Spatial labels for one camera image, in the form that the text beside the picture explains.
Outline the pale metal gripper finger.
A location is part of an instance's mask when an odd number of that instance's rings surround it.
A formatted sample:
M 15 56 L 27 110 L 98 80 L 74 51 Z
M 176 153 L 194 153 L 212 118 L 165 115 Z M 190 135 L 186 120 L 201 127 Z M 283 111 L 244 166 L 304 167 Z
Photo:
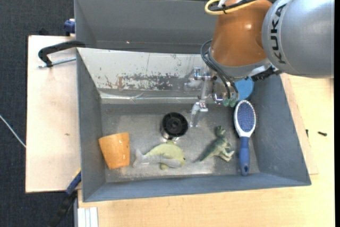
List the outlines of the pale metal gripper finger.
M 202 67 L 194 67 L 184 83 L 185 91 L 199 90 L 204 83 L 211 82 L 211 73 Z
M 202 118 L 202 115 L 208 112 L 208 107 L 205 102 L 195 102 L 195 104 L 191 108 L 190 113 L 190 127 L 195 128 L 198 126 L 199 121 Z

